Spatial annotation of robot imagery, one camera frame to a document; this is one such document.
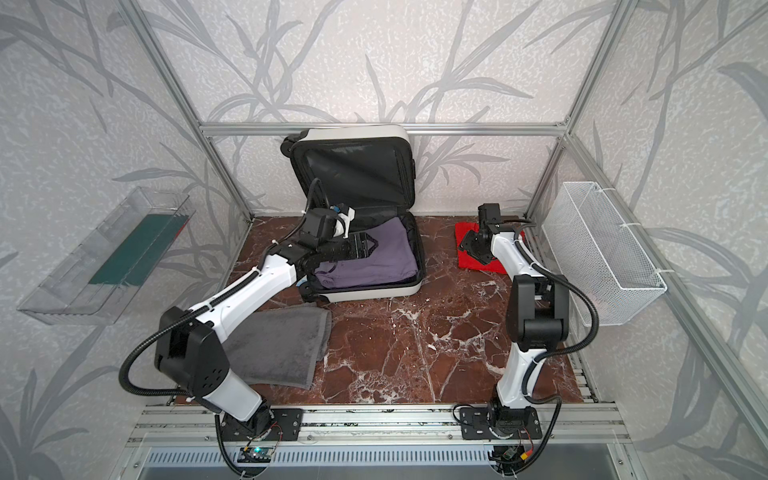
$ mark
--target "aluminum frame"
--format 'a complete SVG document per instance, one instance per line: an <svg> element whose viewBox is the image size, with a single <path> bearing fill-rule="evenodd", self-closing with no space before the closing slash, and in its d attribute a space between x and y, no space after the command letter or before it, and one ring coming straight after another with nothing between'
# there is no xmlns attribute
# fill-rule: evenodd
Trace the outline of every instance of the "aluminum frame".
<svg viewBox="0 0 768 480"><path fill-rule="evenodd" d="M473 447L508 445L508 440L463 440L461 429L447 404L395 405L303 405L302 430L291 449L303 446L345 445ZM546 429L554 405L538 406L542 428ZM550 443L605 444L613 452L634 450L629 432L614 403L566 403ZM229 448L247 442L228 443ZM251 445L272 446L274 442ZM155 447L215 447L214 414L199 406L146 407L129 435L110 478L139 478L141 468Z"/></svg>
<svg viewBox="0 0 768 480"><path fill-rule="evenodd" d="M382 125L382 123L202 123L200 130L206 137L240 137L297 134L308 128L341 128ZM398 124L408 135L473 135L473 136L547 136L557 137L565 132L565 123L520 124Z"/></svg>
<svg viewBox="0 0 768 480"><path fill-rule="evenodd" d="M584 81L581 83L581 87L576 94L574 103L571 106L571 111L565 118L565 122L568 125L567 132L573 132L576 123L584 113L584 109L589 103L589 99L594 93L594 89L598 86L598 82L605 71L605 67L611 60L611 56L616 50L616 46L624 34L624 30L629 25L630 17L635 7L637 7L638 0L618 0L614 11L611 14L611 19L608 21L608 25L605 28L605 33L598 46L597 51L594 54L592 63L589 65L587 74L584 76Z"/></svg>
<svg viewBox="0 0 768 480"><path fill-rule="evenodd" d="M613 189L611 181L598 167L578 137L566 134L564 147L588 180L596 182L604 189ZM605 193L625 221L636 223L632 225L635 237L656 268L673 270L672 265L639 224L624 199L616 190L606 190ZM724 392L733 403L733 407L742 415L765 452L768 452L768 399L746 372L733 350L717 332L682 279L674 272L663 272L661 275L667 283L667 293L664 295L667 304L696 346L704 362L720 380Z"/></svg>
<svg viewBox="0 0 768 480"><path fill-rule="evenodd" d="M208 157L214 171L235 200L240 212L242 212L245 218L251 219L253 215L248 207L245 197L242 192L240 192L240 189L237 188L229 170L226 165L224 165L224 162L221 160L221 157L211 144L210 140L205 138L200 131L200 121L192 106L192 102L190 101L187 92L184 91L184 86L179 81L178 76L176 76L176 72L173 70L173 67L171 67L170 61L165 55L160 41L157 39L152 27L149 25L146 15L144 15L144 11L136 0L118 0L118 8L123 15L126 25L132 30L134 35L136 35L139 44L144 49L144 53L147 54L150 62L157 71L157 75L165 84L170 96L174 99L174 103L179 107L181 116L184 117L192 135L197 139L200 148Z"/></svg>

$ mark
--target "clear plastic tray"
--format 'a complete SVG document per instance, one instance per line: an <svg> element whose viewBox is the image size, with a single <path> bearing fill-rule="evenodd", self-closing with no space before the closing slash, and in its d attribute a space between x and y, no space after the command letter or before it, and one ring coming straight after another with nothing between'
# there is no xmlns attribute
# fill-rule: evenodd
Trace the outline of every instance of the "clear plastic tray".
<svg viewBox="0 0 768 480"><path fill-rule="evenodd" d="M18 309L49 324L113 324L192 214L189 195L137 187Z"/></svg>

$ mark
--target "green cloth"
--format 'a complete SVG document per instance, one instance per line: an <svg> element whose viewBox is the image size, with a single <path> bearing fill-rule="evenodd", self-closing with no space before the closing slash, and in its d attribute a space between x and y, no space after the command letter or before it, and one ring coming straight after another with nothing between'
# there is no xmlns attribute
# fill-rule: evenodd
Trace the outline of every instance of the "green cloth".
<svg viewBox="0 0 768 480"><path fill-rule="evenodd" d="M187 220L187 215L147 215L88 283L143 285L167 248L187 224Z"/></svg>

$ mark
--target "suitcase lid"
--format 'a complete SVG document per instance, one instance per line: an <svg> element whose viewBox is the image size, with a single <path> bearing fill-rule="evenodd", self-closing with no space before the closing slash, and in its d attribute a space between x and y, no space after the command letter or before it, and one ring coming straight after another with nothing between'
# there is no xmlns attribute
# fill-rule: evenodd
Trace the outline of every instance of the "suitcase lid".
<svg viewBox="0 0 768 480"><path fill-rule="evenodd" d="M318 177L332 205L413 206L415 164L408 134L399 125L313 128L286 137L280 151L290 158L305 195Z"/></svg>

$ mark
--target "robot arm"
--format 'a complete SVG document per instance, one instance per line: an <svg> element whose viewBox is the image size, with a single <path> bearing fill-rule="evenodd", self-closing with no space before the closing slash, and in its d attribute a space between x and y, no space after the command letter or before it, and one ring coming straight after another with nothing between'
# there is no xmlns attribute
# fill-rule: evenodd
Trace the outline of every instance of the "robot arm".
<svg viewBox="0 0 768 480"><path fill-rule="evenodd" d="M525 372L534 358L542 352L557 349L568 338L568 290L551 282L526 261L534 255L515 239L514 228L505 225L498 204L478 208L478 232L468 232L459 246L483 264L498 259L512 278L512 288L506 313L507 334L512 340L511 352L504 375L496 385L495 409L524 409L531 403L522 393ZM543 300L537 308L537 300ZM532 392L542 364L538 364L528 379L527 392Z"/></svg>
<svg viewBox="0 0 768 480"><path fill-rule="evenodd" d="M301 220L297 238L286 238L266 252L254 267L226 289L190 308L205 310L173 328L157 341L155 366L201 405L225 412L248 436L258 436L270 424L270 406L230 368L223 342L251 313L281 290L292 286L321 262L365 258L376 248L367 233L349 233L354 210L313 208ZM177 307L161 317L161 329L178 323Z"/></svg>

